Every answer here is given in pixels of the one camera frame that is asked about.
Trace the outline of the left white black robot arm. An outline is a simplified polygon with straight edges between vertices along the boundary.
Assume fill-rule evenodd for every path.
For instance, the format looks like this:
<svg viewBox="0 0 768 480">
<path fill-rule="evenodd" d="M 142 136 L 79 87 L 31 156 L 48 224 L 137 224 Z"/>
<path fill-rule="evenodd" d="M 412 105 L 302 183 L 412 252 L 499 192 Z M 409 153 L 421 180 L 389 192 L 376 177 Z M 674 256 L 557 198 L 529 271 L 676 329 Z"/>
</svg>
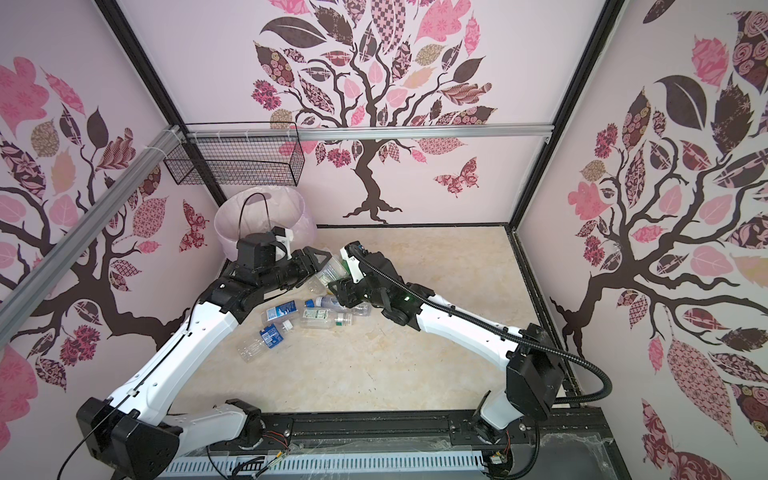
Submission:
<svg viewBox="0 0 768 480">
<path fill-rule="evenodd" d="M 89 454 L 117 479 L 155 479 L 178 457 L 220 442 L 257 446 L 259 408 L 239 399 L 197 414 L 172 415 L 176 396 L 251 311 L 302 286 L 331 260 L 325 250 L 290 248 L 275 227 L 237 243 L 237 259 L 198 297 L 179 329 L 108 398 L 88 399 L 76 419 Z"/>
</svg>

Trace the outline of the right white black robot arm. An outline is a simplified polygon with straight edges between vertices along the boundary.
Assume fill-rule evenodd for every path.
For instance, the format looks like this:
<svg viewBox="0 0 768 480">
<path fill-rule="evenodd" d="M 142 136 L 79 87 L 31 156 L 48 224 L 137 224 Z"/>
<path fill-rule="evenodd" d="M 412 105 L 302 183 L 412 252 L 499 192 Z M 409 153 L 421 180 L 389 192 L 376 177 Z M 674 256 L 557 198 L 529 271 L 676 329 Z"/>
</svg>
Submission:
<svg viewBox="0 0 768 480">
<path fill-rule="evenodd" d="M 543 422 L 565 378 L 564 361 L 548 333 L 478 317 L 425 286 L 406 283 L 392 262 L 357 242 L 341 249 L 349 275 L 329 284 L 345 307 L 368 303 L 391 322 L 450 340 L 505 372 L 505 385 L 485 394 L 475 412 L 475 429 L 494 432 L 527 418 Z"/>
</svg>

